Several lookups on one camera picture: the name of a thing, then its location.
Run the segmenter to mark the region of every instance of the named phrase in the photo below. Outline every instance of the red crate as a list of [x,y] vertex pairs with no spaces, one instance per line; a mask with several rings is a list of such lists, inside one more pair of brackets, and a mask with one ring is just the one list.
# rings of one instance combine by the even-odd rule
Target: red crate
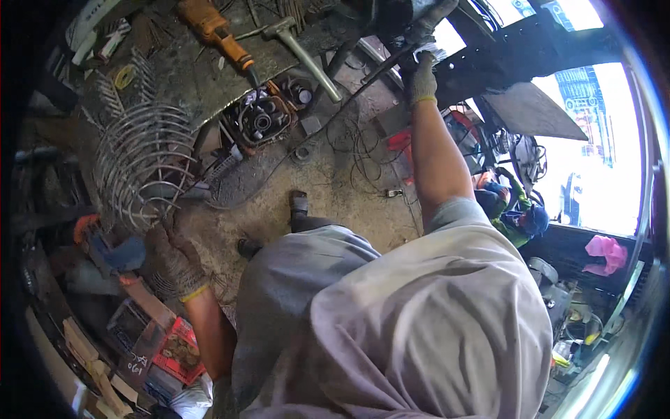
[[158,354],[153,358],[153,363],[161,367],[161,369],[174,376],[182,383],[191,385],[191,383],[193,383],[193,381],[195,381],[200,374],[205,372],[205,366],[202,362],[200,362],[195,367],[186,369],[176,360],[163,356],[163,349],[165,348],[165,344],[168,342],[168,338],[171,335],[177,335],[185,340],[189,345],[196,348],[198,347],[198,343],[196,342],[196,335],[193,333],[193,327],[191,324],[183,318],[177,317],[177,320],[175,320],[174,324],[172,325],[172,329],[170,329],[170,332],[165,335],[165,339],[161,344],[160,351],[158,351]]

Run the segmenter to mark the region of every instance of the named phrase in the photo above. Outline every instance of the hammer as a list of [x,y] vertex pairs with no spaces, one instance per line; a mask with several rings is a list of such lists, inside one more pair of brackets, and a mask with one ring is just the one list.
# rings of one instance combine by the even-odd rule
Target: hammer
[[312,57],[305,51],[291,33],[291,27],[295,25],[295,19],[292,16],[284,17],[282,20],[268,25],[263,30],[265,38],[279,38],[293,53],[300,62],[305,64],[307,69],[314,75],[316,80],[324,87],[326,94],[333,103],[342,100],[342,95],[335,87],[335,84],[326,76],[326,73],[312,60]]

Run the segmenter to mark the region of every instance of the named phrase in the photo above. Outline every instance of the person in green shirt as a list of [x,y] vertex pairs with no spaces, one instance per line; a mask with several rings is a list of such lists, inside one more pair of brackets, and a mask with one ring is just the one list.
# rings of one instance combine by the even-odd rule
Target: person in green shirt
[[506,188],[496,182],[487,182],[474,195],[493,227],[500,231],[512,244],[519,248],[549,226],[549,215],[543,206],[531,202],[523,187],[507,169],[499,167],[498,174],[509,179],[512,196],[519,200],[518,211],[506,211],[507,201],[503,198]]

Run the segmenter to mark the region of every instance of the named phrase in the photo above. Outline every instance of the pink plastic bag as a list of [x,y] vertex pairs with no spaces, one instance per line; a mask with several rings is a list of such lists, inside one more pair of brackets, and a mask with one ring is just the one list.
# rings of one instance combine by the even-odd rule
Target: pink plastic bag
[[584,249],[591,256],[604,256],[607,264],[603,266],[592,263],[584,266],[582,272],[609,276],[620,267],[624,267],[628,259],[628,250],[611,237],[595,235]]

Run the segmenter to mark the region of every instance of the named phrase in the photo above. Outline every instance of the knit glove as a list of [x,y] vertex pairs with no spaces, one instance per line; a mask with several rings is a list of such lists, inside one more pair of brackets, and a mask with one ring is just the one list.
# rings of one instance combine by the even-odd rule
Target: knit glove
[[152,268],[176,285],[182,302],[209,286],[196,248],[185,237],[176,235],[171,226],[158,224],[149,230],[145,245]]
[[414,79],[412,80],[412,105],[421,101],[437,103],[435,92],[438,89],[438,82],[433,75],[433,60],[435,57],[428,51],[420,52],[417,57],[419,58],[419,68],[414,73]]

